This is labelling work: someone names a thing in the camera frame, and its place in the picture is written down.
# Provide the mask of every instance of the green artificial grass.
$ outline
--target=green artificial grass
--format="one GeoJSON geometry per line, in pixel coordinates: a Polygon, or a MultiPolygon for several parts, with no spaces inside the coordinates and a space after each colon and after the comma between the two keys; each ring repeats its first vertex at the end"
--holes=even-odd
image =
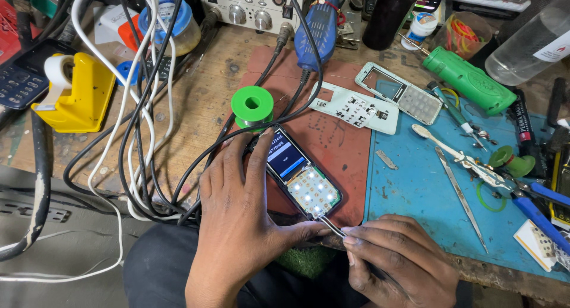
{"type": "Polygon", "coordinates": [[[338,250],[323,246],[303,250],[293,248],[275,261],[294,275],[315,279],[337,254],[338,250]]]}

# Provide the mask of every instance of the wooden workbench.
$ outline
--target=wooden workbench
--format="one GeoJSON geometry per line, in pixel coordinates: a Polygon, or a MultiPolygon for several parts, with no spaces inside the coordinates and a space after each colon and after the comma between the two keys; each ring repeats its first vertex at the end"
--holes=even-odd
{"type": "MultiPolygon", "coordinates": [[[[169,143],[156,153],[155,158],[161,188],[167,197],[172,195],[181,175],[192,161],[216,140],[228,113],[229,101],[233,93],[238,90],[239,81],[246,72],[247,62],[254,47],[274,46],[275,37],[270,34],[259,35],[251,29],[242,27],[223,26],[193,75],[184,74],[177,81],[173,90],[175,129],[169,143]]],[[[116,46],[114,43],[103,44],[102,50],[111,53],[116,46]]],[[[293,43],[289,42],[286,47],[293,49],[293,43]]],[[[403,49],[399,42],[394,42],[391,49],[383,52],[370,50],[363,45],[359,50],[337,48],[332,58],[358,65],[373,61],[417,86],[425,86],[433,79],[433,76],[421,67],[423,57],[403,49]]],[[[114,62],[124,60],[112,55],[110,59],[114,62]]],[[[562,64],[558,64],[520,86],[527,95],[527,105],[531,112],[546,113],[553,80],[564,73],[567,71],[562,64]]],[[[119,87],[111,98],[104,128],[112,127],[116,122],[122,90],[123,88],[119,87]]],[[[133,108],[134,104],[130,100],[126,110],[130,111],[133,108]]],[[[155,105],[154,115],[156,133],[157,136],[161,136],[168,127],[165,96],[155,105]]],[[[570,113],[564,108],[561,116],[568,115],[570,113]]],[[[119,194],[123,189],[118,177],[117,151],[124,128],[125,126],[118,132],[105,162],[94,179],[97,188],[119,194]]],[[[143,134],[148,135],[146,126],[143,125],[142,128],[143,134]]],[[[98,135],[99,133],[53,132],[53,176],[60,179],[69,161],[98,135]]],[[[74,182],[86,184],[89,173],[106,143],[107,139],[104,139],[77,164],[72,173],[74,182]]],[[[33,172],[32,147],[31,118],[28,111],[19,121],[0,132],[0,164],[33,172]]],[[[193,202],[197,175],[202,169],[203,163],[186,181],[181,200],[193,202]]],[[[456,255],[450,255],[450,259],[464,280],[546,301],[570,304],[570,285],[567,283],[456,255]]]]}

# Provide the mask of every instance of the tape dispenser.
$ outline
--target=tape dispenser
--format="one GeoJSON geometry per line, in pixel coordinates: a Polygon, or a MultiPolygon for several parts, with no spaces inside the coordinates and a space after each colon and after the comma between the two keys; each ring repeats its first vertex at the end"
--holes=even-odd
{"type": "Polygon", "coordinates": [[[97,132],[107,110],[115,75],[95,57],[55,54],[44,69],[50,91],[32,109],[56,132],[97,132]]]}

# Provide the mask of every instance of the plastic bottle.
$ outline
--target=plastic bottle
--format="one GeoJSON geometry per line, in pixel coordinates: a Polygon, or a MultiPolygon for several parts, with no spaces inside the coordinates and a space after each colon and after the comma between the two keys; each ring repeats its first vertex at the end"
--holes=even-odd
{"type": "Polygon", "coordinates": [[[416,0],[377,0],[362,42],[371,49],[385,50],[394,42],[416,0]]]}
{"type": "MultiPolygon", "coordinates": [[[[421,45],[428,35],[431,35],[436,30],[437,19],[430,13],[419,13],[411,21],[410,30],[406,33],[406,37],[410,41],[421,45]]],[[[402,39],[402,46],[409,50],[418,50],[417,47],[402,39]]]]}
{"type": "Polygon", "coordinates": [[[570,54],[570,0],[553,0],[485,61],[497,82],[517,86],[570,54]]]}

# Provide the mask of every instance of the red thread bracelet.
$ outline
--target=red thread bracelet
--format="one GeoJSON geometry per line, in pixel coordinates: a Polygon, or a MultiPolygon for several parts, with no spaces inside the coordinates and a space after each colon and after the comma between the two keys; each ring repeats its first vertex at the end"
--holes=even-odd
{"type": "Polygon", "coordinates": [[[335,9],[336,14],[338,15],[336,25],[341,25],[341,24],[344,24],[346,22],[346,16],[340,11],[340,9],[338,7],[336,7],[330,1],[328,1],[328,0],[315,0],[314,2],[311,3],[309,8],[311,8],[311,7],[313,7],[313,5],[317,5],[317,4],[326,4],[326,5],[329,5],[330,7],[335,9]]]}

